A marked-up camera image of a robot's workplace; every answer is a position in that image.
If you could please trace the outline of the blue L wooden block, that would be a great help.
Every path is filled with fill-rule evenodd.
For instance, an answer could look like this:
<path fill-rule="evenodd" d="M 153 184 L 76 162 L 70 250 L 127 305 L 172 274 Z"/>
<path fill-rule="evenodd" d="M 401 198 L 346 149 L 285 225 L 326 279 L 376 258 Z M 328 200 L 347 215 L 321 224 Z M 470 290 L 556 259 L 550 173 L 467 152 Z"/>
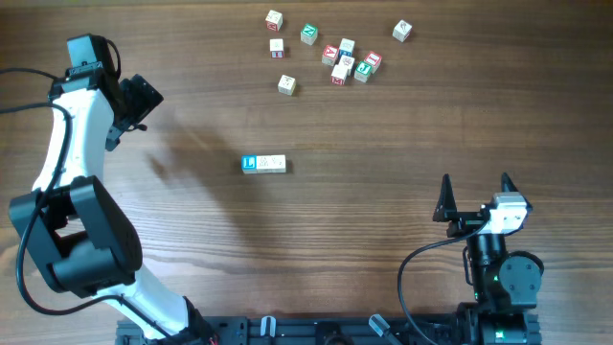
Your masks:
<path fill-rule="evenodd" d="M 258 158 L 256 155 L 243 155 L 240 164 L 244 174 L 253 174 L 258 171 Z"/>

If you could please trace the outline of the wooden block letter M outline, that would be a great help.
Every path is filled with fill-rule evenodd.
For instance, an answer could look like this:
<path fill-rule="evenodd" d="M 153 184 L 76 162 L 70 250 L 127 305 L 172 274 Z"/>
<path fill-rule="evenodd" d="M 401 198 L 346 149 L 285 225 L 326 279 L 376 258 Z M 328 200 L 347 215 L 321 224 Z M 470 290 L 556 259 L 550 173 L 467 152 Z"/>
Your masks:
<path fill-rule="evenodd" d="M 257 173 L 269 173 L 272 168 L 272 162 L 269 155 L 258 155 L 256 157 Z"/>

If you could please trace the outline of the wooden block yellow picture side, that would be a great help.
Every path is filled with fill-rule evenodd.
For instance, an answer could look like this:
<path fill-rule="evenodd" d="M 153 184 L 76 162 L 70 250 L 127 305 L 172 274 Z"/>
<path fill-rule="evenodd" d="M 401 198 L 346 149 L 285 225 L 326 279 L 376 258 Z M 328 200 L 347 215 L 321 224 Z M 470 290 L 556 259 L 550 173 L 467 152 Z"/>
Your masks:
<path fill-rule="evenodd" d="M 269 167 L 274 173 L 286 172 L 286 157 L 284 155 L 270 155 L 269 163 Z"/>

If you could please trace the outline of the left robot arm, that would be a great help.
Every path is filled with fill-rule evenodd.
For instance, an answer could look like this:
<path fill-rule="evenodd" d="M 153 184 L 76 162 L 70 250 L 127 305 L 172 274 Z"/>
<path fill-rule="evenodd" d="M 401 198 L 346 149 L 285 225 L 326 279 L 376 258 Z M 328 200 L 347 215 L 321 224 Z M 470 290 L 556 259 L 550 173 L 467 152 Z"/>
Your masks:
<path fill-rule="evenodd" d="M 163 98 L 143 77 L 122 77 L 116 45 L 94 34 L 67 42 L 71 65 L 53 77 L 46 106 L 54 123 L 32 190 L 14 198 L 9 217 L 20 237 L 17 288 L 48 314 L 25 284 L 31 258 L 47 286 L 78 296 L 83 308 L 106 303 L 141 329 L 148 344 L 215 344 L 217 334 L 188 298 L 144 265 L 138 234 L 102 183 L 103 162 L 123 134 L 144 128 Z"/>

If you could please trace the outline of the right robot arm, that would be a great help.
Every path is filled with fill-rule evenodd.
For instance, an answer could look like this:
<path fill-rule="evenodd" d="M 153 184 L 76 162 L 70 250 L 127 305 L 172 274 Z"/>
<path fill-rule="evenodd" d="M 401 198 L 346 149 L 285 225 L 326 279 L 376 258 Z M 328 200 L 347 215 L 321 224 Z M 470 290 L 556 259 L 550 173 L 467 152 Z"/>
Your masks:
<path fill-rule="evenodd" d="M 544 273 L 543 262 L 527 251 L 510 252 L 506 238 L 524 227 L 532 204 L 501 176 L 501 191 L 475 212 L 457 209 L 451 179 L 442 179 L 433 220 L 446 222 L 450 239 L 466 241 L 463 264 L 466 282 L 475 293 L 473 303 L 456 311 L 457 344 L 518 344 L 542 342 L 537 293 Z"/>

